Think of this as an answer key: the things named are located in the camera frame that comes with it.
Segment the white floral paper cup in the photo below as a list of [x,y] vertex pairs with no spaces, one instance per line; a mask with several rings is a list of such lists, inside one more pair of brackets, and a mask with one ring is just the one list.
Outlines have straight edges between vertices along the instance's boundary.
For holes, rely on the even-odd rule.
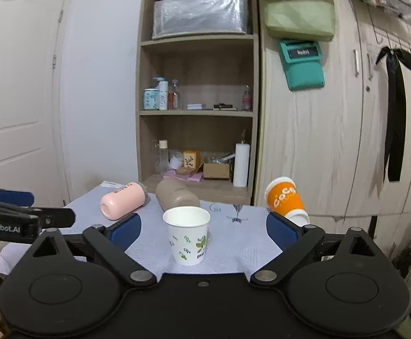
[[176,263],[195,266],[203,261],[209,239],[210,219],[208,211],[193,206],[174,207],[163,214]]

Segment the pink tumbler cup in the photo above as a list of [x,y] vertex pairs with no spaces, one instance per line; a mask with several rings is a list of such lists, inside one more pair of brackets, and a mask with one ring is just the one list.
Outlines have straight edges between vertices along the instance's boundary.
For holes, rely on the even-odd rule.
[[139,182],[130,182],[103,196],[100,210],[109,220],[118,220],[142,207],[146,200],[146,187]]

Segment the orange coco paper cup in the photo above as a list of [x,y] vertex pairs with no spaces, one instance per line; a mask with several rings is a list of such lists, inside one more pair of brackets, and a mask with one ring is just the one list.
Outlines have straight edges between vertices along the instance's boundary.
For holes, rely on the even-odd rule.
[[278,213],[297,226],[302,227],[311,223],[297,186],[291,178],[275,178],[267,186],[264,199],[271,212]]

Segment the beige tumbler cup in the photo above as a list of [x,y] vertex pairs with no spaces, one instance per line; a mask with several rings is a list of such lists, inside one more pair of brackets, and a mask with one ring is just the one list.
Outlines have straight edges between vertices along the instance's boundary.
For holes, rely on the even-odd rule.
[[174,207],[199,207],[199,198],[183,182],[176,179],[163,179],[156,186],[156,199],[163,211]]

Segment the white small cup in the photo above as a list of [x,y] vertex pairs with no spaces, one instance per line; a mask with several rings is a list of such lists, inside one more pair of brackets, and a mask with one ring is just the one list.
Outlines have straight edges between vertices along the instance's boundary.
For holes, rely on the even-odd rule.
[[178,170],[183,167],[183,153],[174,152],[170,156],[170,168],[173,170]]

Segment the grey patterned tablecloth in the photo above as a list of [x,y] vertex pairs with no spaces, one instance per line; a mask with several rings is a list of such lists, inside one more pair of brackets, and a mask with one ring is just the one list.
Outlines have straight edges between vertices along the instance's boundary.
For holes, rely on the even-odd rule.
[[137,217],[112,233],[111,241],[157,278],[172,274],[244,273],[251,276],[281,254],[269,237],[264,207],[201,201],[210,215],[195,232],[163,220],[155,194]]

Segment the white tissue pack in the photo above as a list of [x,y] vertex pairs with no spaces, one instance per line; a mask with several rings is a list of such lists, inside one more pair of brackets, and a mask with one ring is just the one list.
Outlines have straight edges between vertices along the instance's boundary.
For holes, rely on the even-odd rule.
[[102,181],[102,182],[100,183],[100,187],[103,187],[103,188],[115,188],[115,189],[117,189],[117,188],[123,187],[123,185],[122,185],[122,184],[119,184],[119,183],[111,182],[111,181]]

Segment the clear plastic bottle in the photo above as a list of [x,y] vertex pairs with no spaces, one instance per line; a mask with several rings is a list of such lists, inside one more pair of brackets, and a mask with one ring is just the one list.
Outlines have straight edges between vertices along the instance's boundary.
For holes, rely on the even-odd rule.
[[170,170],[168,141],[166,139],[156,140],[154,151],[156,152],[154,171],[158,175],[164,175]]

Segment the white paper towel roll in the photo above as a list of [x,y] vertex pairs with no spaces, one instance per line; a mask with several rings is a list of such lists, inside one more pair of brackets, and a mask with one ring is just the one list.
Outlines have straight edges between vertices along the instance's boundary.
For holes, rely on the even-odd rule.
[[246,143],[237,143],[235,145],[233,185],[236,188],[245,188],[247,186],[250,148],[250,145]]

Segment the pink flat box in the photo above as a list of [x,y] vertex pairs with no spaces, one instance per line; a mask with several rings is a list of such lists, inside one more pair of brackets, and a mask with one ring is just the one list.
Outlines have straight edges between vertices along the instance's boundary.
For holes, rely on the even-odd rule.
[[176,170],[169,170],[163,175],[163,179],[176,179],[179,181],[200,182],[203,179],[203,173],[197,172],[191,175],[181,175]]

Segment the wooden wardrobe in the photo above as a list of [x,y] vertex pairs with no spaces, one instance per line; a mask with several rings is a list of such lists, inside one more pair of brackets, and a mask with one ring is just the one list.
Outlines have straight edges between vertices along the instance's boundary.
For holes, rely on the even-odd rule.
[[375,242],[397,256],[411,242],[411,70],[403,67],[407,101],[399,182],[384,176],[388,114],[387,46],[411,53],[411,26],[360,0],[334,0],[336,31],[317,41],[325,86],[290,91],[280,40],[263,22],[261,0],[261,137],[255,204],[267,186],[291,178],[314,223],[341,231],[375,223]]

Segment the small cardboard box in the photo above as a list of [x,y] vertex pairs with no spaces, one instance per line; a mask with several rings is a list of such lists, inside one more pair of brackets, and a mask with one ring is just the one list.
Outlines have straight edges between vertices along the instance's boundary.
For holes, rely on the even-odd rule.
[[231,167],[228,163],[204,163],[203,177],[205,179],[228,180],[230,178]]

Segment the orange floral box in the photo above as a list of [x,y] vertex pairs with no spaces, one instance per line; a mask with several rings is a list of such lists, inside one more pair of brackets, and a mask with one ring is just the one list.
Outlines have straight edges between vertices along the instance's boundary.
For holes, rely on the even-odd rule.
[[197,169],[201,162],[199,151],[186,150],[183,152],[183,167]]

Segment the pink small bottle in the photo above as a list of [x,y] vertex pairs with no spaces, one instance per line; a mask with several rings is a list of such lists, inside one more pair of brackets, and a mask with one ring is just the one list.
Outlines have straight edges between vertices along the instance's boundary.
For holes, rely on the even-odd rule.
[[250,86],[246,86],[242,94],[241,108],[243,111],[252,110],[252,91]]

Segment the light blue jar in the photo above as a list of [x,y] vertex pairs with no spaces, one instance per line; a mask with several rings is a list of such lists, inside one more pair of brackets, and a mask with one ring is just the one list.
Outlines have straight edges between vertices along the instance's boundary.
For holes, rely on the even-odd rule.
[[159,109],[159,90],[156,88],[148,88],[143,92],[143,109],[157,110]]

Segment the black flat object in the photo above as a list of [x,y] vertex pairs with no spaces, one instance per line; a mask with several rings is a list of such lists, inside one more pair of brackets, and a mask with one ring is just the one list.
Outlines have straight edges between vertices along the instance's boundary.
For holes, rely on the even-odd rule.
[[238,109],[232,104],[218,103],[213,105],[214,111],[237,111]]

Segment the red small bottle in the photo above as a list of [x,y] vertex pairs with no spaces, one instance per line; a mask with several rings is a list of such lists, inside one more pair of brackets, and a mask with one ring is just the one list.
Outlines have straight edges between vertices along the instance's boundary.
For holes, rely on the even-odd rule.
[[170,90],[168,93],[168,109],[169,110],[177,110],[180,107],[178,86],[179,86],[179,81],[177,79],[173,79],[170,84]]

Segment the white flat tin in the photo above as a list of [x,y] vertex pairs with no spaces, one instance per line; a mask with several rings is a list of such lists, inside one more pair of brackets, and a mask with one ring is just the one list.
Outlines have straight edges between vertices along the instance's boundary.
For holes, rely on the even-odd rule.
[[187,105],[188,110],[203,110],[206,109],[206,105],[203,103],[189,103]]

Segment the white pump bottle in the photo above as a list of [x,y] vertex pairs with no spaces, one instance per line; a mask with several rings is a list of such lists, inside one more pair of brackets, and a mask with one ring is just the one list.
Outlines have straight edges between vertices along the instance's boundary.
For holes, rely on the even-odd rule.
[[168,109],[168,93],[169,93],[169,82],[164,77],[154,77],[154,81],[157,82],[158,90],[158,109],[167,110]]

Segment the black ribbon bow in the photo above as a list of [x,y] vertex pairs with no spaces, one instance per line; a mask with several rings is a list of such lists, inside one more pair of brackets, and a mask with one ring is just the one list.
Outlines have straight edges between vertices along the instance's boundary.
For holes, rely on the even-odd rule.
[[388,75],[388,114],[385,134],[384,176],[389,182],[401,180],[401,170],[405,153],[407,124],[407,101],[402,68],[411,70],[411,53],[401,49],[383,47],[376,59],[378,64],[386,59]]

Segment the teal hanging pouch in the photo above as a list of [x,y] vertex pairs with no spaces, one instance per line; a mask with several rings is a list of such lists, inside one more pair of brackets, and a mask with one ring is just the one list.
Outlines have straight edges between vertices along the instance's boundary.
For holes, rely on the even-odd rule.
[[290,91],[325,86],[322,51],[317,41],[280,40],[280,57]]

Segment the wooden shelf unit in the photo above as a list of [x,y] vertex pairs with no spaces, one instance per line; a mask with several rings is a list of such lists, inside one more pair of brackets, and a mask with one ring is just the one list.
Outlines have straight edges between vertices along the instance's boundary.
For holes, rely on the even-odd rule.
[[[138,177],[154,191],[163,175],[154,171],[155,141],[166,139],[172,152],[199,151],[201,159],[222,157],[244,142],[257,147],[259,99],[259,17],[257,0],[248,0],[245,34],[194,34],[152,39],[154,3],[141,0],[136,70],[136,135]],[[179,81],[177,110],[144,110],[143,92],[157,84],[154,77]],[[246,86],[252,110],[241,108]],[[189,103],[206,109],[188,110]],[[214,111],[218,103],[237,111]]]

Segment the white door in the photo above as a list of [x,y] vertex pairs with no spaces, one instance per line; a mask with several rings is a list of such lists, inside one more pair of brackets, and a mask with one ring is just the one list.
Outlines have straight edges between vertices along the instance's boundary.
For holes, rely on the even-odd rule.
[[0,188],[63,205],[53,74],[65,0],[0,0]]

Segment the green fabric pouch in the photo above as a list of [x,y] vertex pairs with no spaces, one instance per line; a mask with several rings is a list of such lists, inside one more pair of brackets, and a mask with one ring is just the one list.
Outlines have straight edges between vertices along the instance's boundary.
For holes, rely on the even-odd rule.
[[261,0],[272,38],[331,41],[336,31],[334,0]]

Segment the silver storage bag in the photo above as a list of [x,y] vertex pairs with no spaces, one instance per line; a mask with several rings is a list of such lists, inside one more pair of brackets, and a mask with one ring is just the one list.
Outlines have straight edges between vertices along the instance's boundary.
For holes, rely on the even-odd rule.
[[247,31],[248,0],[159,0],[154,3],[154,40]]

